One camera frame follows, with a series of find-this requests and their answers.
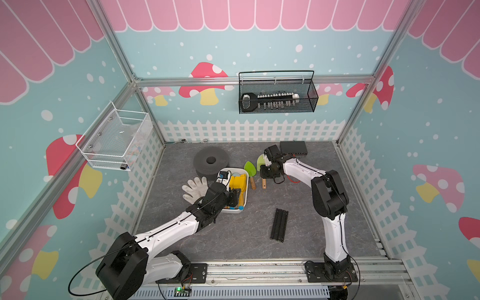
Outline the bright green trowel wooden handle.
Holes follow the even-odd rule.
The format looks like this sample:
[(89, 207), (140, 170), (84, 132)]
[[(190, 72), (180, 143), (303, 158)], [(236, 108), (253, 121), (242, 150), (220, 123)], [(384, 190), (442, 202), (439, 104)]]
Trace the bright green trowel wooden handle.
[(251, 188), (252, 190), (256, 190), (256, 183), (255, 183), (255, 175), (256, 175), (256, 167), (254, 166), (254, 164), (251, 162), (251, 161), (247, 161), (245, 164), (244, 164), (244, 170), (247, 172), (248, 176), (249, 176), (249, 182), (250, 182), (250, 185), (251, 185)]

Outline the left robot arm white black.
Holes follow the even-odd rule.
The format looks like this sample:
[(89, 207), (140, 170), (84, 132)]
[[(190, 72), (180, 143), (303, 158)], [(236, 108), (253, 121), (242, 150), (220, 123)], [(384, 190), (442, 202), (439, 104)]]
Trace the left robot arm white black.
[(120, 234), (96, 269), (96, 276), (115, 300), (127, 300), (142, 285), (186, 274), (186, 256), (173, 251), (159, 254), (176, 242), (194, 235), (212, 223), (226, 206), (237, 205), (241, 189), (214, 182), (178, 217), (133, 236)]

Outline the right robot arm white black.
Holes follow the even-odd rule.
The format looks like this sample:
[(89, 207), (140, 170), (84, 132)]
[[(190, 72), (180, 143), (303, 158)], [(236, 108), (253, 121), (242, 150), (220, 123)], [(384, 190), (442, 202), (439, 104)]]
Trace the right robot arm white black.
[(339, 173), (324, 171), (301, 162), (295, 155), (282, 153), (273, 145), (264, 150), (265, 166), (261, 175), (267, 179), (292, 176), (311, 188), (315, 211), (322, 217), (326, 246), (323, 270), (316, 276), (341, 281), (355, 269), (346, 247), (345, 219), (350, 200)]

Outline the yellow plastic shovel blue cap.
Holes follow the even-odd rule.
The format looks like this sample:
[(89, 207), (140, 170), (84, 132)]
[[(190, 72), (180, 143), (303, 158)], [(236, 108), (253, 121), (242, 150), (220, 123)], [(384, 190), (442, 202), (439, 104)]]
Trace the yellow plastic shovel blue cap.
[(245, 174), (233, 176), (229, 184), (231, 189), (240, 188), (243, 192), (243, 208), (238, 208), (239, 210), (244, 210), (246, 202), (246, 188), (247, 188), (247, 176)]

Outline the white plastic storage box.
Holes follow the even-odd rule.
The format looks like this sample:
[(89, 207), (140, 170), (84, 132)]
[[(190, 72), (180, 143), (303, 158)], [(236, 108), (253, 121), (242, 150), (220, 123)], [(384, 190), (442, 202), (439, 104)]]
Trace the white plastic storage box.
[(247, 203), (250, 176), (241, 168), (225, 167), (217, 174), (217, 183), (227, 187), (229, 200), (223, 213), (238, 214), (244, 211)]

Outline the white knit work glove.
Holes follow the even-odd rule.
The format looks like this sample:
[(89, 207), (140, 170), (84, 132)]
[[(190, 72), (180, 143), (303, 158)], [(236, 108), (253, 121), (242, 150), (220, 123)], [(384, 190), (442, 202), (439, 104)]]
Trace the white knit work glove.
[(194, 204), (198, 199), (204, 197), (208, 190), (208, 180), (206, 177), (195, 177), (187, 181), (187, 184), (182, 185), (184, 194), (182, 197), (190, 204)]

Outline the black aluminium extrusion bar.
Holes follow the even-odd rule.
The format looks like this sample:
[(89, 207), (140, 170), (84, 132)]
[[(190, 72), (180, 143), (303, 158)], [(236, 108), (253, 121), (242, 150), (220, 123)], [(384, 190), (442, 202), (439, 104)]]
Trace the black aluminium extrusion bar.
[(274, 215), (270, 239), (283, 243), (285, 241), (286, 226), (289, 212), (277, 208)]

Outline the small green circuit board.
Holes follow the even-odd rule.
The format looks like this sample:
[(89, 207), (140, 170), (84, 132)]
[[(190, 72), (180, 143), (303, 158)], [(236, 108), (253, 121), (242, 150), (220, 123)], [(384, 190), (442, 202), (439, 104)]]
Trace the small green circuit board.
[(189, 287), (176, 287), (174, 290), (174, 297), (190, 297), (192, 295), (192, 289)]

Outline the black network switch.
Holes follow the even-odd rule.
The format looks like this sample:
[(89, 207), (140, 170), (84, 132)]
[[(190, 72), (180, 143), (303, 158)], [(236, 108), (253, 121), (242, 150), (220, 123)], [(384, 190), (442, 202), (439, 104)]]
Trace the black network switch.
[(280, 148), (286, 155), (306, 156), (308, 149), (304, 141), (281, 141)]

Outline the black socket set rail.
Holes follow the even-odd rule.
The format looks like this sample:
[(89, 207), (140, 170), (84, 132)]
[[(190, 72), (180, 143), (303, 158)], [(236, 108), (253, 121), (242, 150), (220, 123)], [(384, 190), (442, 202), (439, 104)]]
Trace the black socket set rail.
[(244, 93), (239, 100), (241, 113), (252, 113), (256, 110), (280, 110), (300, 102), (300, 95), (296, 93), (255, 94)]

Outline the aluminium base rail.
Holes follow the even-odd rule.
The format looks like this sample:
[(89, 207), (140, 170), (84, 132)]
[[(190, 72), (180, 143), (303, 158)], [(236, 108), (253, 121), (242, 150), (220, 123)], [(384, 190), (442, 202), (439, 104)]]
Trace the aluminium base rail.
[[(316, 276), (320, 258), (198, 261), (183, 282), (148, 283), (135, 300), (418, 300), (420, 295), (398, 259), (355, 257), (354, 271), (341, 281)], [(192, 289), (174, 297), (175, 288)]]

